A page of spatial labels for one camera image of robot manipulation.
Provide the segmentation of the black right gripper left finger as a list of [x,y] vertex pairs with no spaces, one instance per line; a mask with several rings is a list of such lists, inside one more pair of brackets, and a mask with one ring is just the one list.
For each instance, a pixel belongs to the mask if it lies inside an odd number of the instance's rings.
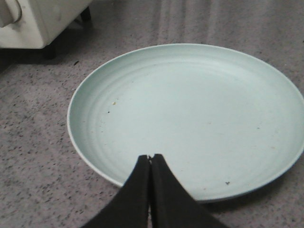
[[146,228],[149,209],[150,162],[146,155],[136,165],[115,197],[84,228]]

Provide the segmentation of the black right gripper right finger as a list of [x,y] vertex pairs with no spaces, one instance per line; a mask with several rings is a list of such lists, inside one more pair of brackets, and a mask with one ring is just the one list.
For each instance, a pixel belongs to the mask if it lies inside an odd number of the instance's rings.
[[151,216],[154,228],[226,228],[203,209],[175,178],[165,158],[151,159]]

